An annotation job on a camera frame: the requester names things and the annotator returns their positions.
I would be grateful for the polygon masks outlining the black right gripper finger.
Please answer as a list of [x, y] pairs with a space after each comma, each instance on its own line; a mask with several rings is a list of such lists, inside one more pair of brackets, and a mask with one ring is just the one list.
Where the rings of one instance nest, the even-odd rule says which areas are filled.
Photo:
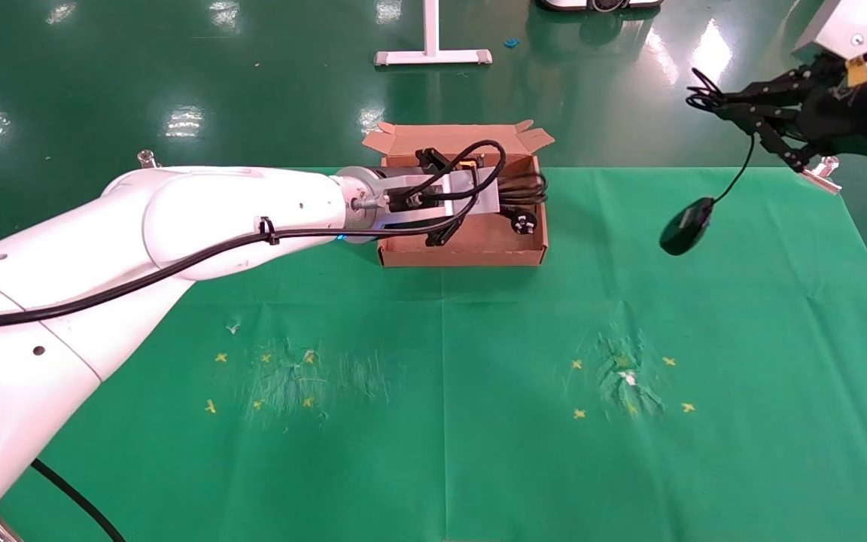
[[713, 100], [713, 111], [757, 111], [761, 107], [785, 108], [802, 105], [815, 87], [814, 73], [807, 69], [788, 71], [770, 81], [750, 83], [735, 93], [720, 93]]
[[798, 111], [771, 105], [730, 105], [729, 120], [754, 137], [769, 154], [801, 174], [816, 152], [799, 132]]

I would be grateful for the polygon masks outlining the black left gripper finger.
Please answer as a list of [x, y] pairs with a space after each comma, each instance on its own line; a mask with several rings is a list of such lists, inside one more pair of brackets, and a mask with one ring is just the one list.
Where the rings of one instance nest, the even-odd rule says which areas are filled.
[[460, 230], [460, 226], [464, 222], [465, 217], [464, 214], [458, 214], [455, 217], [430, 220], [426, 226], [432, 227], [433, 229], [426, 234], [424, 244], [427, 247], [444, 246], [451, 237]]
[[[451, 161], [441, 154], [436, 148], [422, 148], [415, 152], [415, 157], [418, 159], [418, 167], [423, 172], [439, 172], [445, 168]], [[461, 171], [461, 169], [479, 169], [481, 168], [481, 157], [467, 158], [458, 161], [457, 165], [451, 168], [451, 171]]]

